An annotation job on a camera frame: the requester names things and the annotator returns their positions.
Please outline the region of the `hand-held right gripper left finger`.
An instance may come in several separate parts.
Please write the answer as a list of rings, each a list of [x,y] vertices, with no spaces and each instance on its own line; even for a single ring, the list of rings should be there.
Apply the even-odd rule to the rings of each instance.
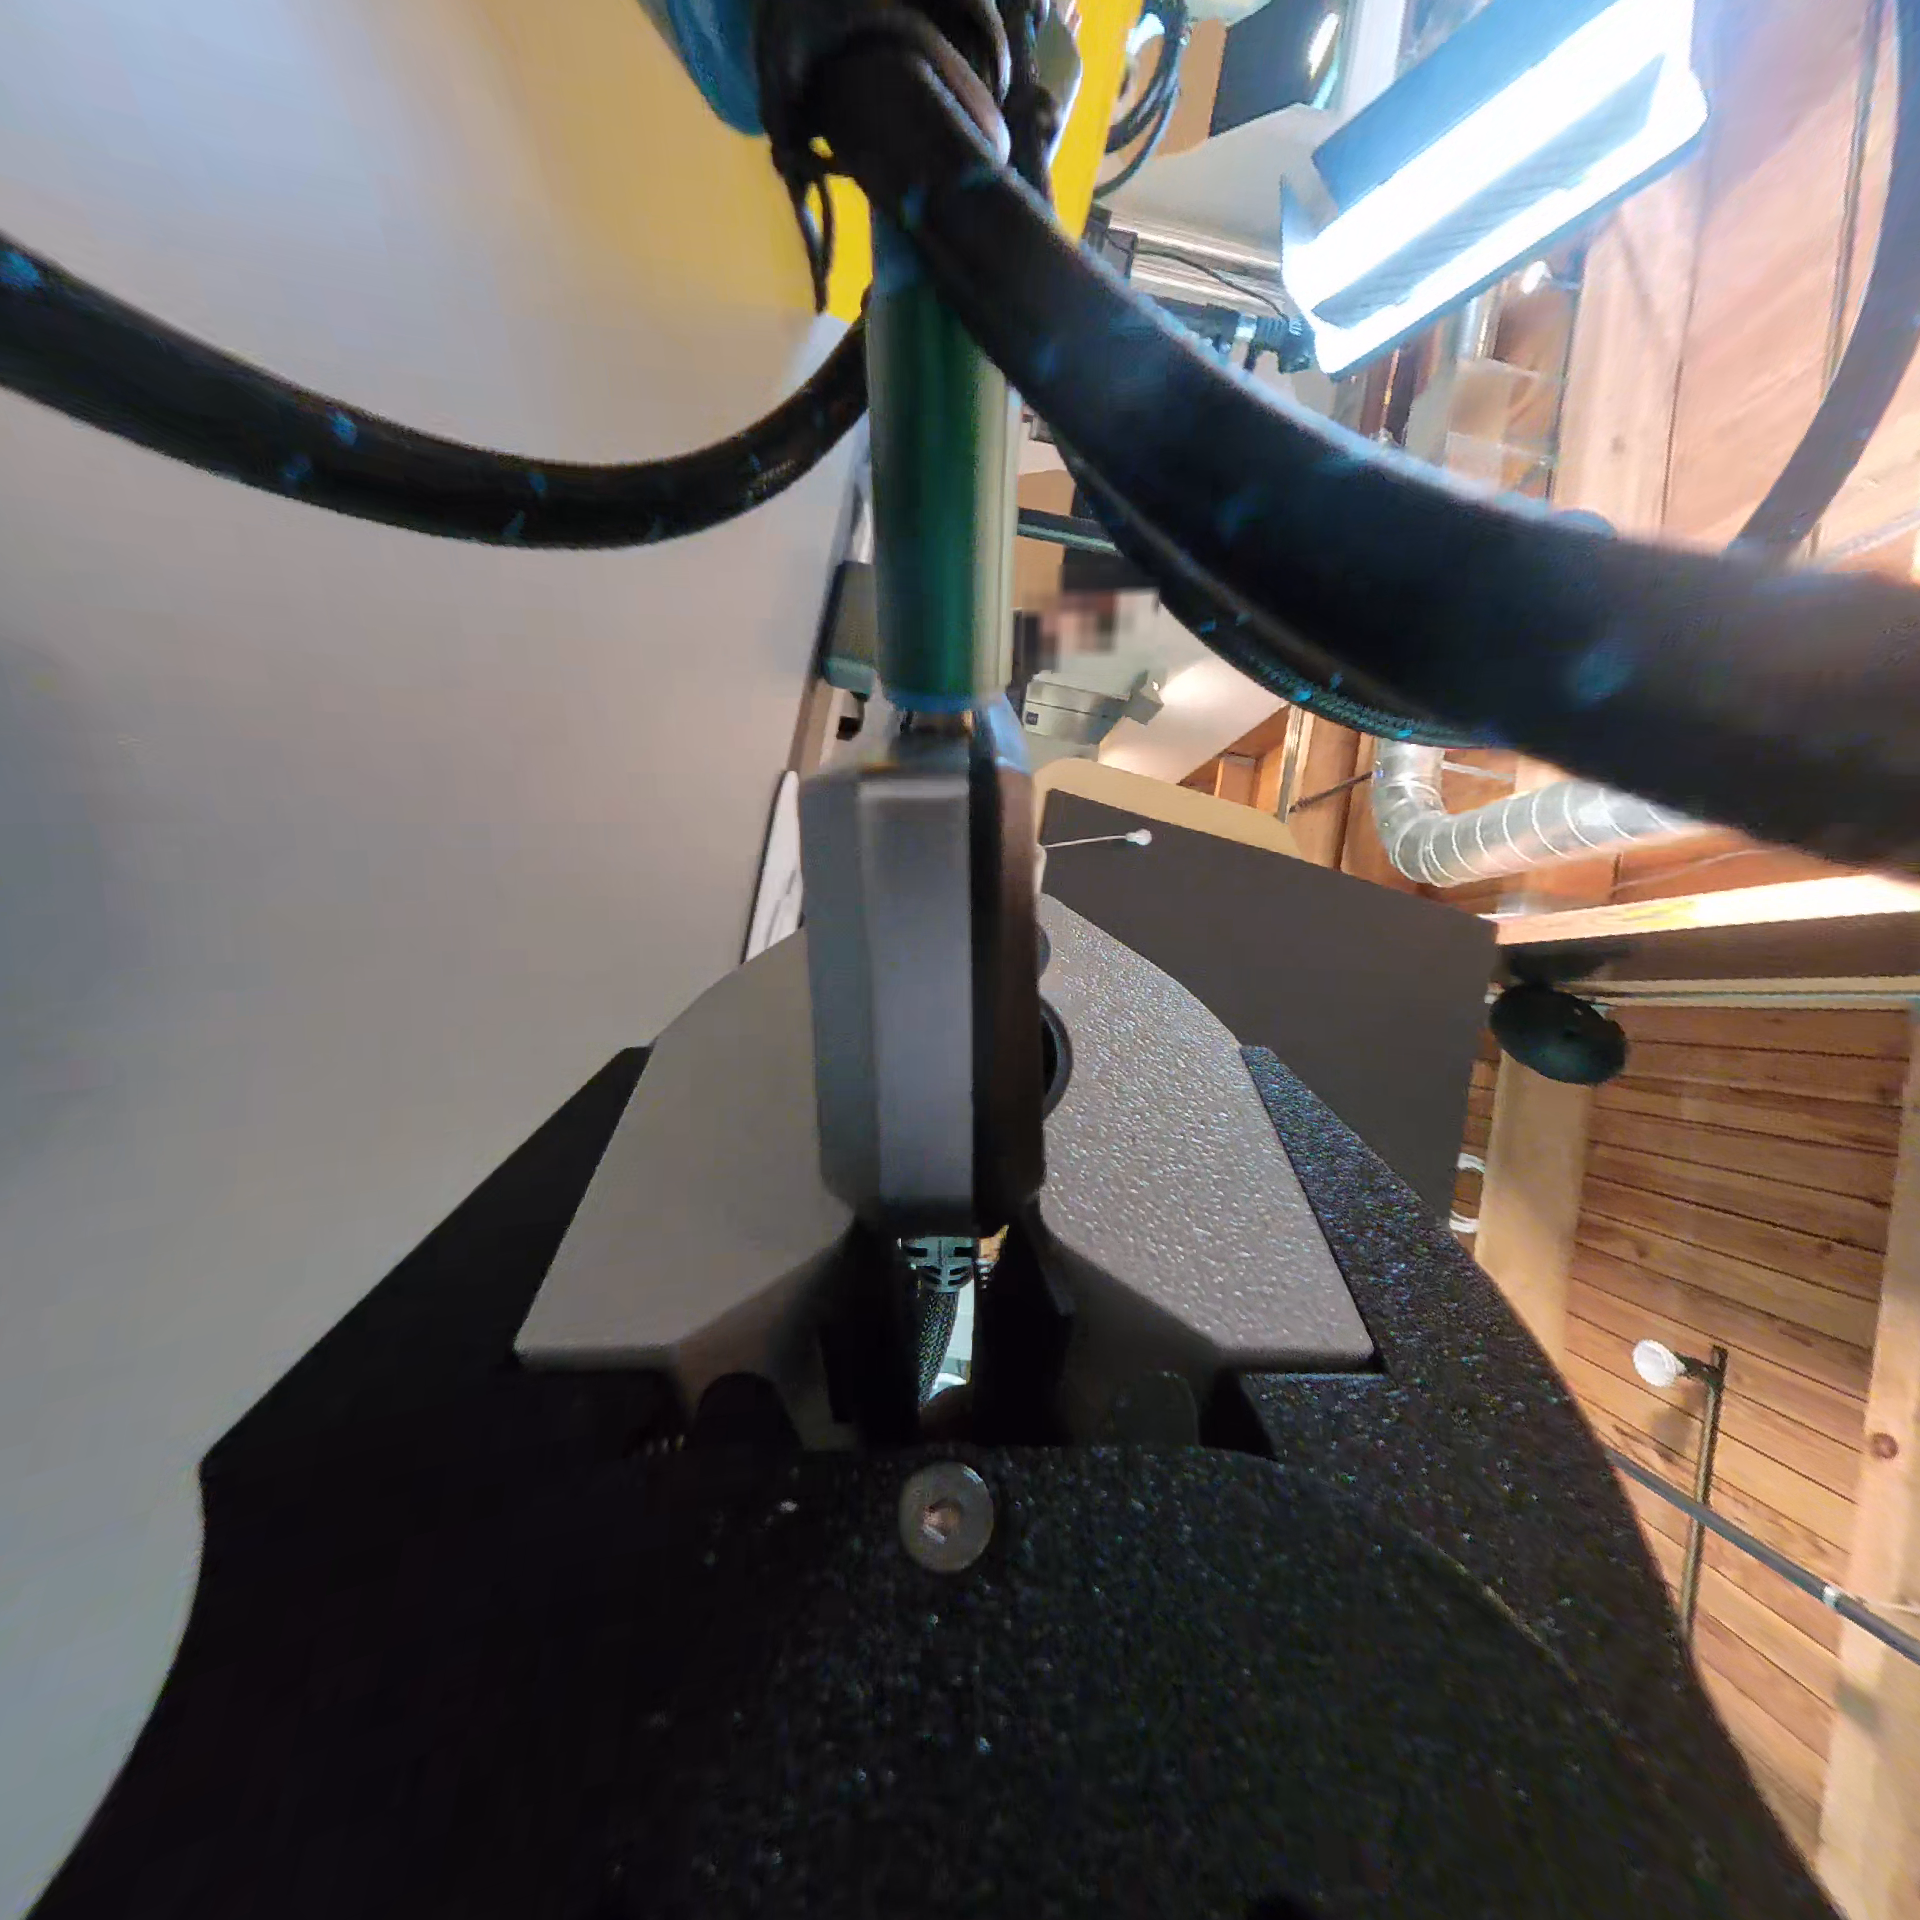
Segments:
[[[655,1038],[519,1326],[520,1363],[822,1365],[853,1212],[822,1176],[811,1042],[805,931]]]

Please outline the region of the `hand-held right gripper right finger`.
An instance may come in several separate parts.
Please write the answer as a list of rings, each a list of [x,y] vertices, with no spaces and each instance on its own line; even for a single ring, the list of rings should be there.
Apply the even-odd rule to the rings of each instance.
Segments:
[[[1040,1240],[1071,1373],[1354,1373],[1376,1344],[1241,1044],[1173,975],[1040,901],[1066,1076]]]

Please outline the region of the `yellow plastic bin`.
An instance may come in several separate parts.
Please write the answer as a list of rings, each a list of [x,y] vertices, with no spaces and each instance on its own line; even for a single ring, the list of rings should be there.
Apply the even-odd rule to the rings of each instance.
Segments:
[[[663,30],[678,47],[715,117],[733,133],[761,138],[758,74],[751,32],[762,16],[791,5],[686,3],[661,5]],[[1050,102],[1047,130],[1047,195],[1058,223],[1080,235],[1096,170],[1119,98],[1121,43],[1138,5],[997,5],[1011,56],[1030,59]],[[811,159],[797,173],[774,163],[794,205],[816,309],[853,323],[873,282],[873,221],[849,181],[832,183]]]

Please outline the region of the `grey desk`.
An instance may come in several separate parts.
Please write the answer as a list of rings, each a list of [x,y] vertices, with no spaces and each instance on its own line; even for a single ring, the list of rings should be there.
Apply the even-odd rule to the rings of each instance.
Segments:
[[[682,453],[832,342],[642,5],[5,3],[1,139],[25,250],[466,443]],[[5,1916],[173,1659],[210,1444],[738,959],[847,460],[514,552],[5,396]]]

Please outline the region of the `black sheet wooden board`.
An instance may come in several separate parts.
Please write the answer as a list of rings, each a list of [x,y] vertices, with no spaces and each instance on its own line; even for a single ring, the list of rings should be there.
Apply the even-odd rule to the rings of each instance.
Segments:
[[[1446,1226],[1493,931],[1311,863],[1259,807],[1096,758],[1035,788],[1043,893],[1272,1051]]]

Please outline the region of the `black ceiling lamp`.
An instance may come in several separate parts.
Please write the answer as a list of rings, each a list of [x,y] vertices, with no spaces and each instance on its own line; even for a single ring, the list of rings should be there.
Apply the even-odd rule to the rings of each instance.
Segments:
[[[1619,1024],[1550,981],[1510,983],[1490,1000],[1485,1022],[1509,1063],[1555,1086],[1600,1088],[1624,1070]]]

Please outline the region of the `studio light panel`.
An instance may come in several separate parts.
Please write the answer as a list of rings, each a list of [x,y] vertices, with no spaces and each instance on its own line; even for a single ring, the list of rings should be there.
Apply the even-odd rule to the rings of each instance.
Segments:
[[[1406,342],[1693,150],[1691,3],[1474,12],[1279,178],[1279,285],[1311,363]]]

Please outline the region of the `silver air duct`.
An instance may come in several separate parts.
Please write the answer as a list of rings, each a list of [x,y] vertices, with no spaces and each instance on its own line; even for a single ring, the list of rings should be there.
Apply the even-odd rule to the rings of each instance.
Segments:
[[[1442,796],[1445,771],[1439,748],[1376,742],[1370,805],[1383,855],[1403,878],[1437,890],[1704,831],[1704,823],[1670,807],[1571,776],[1450,812]]]

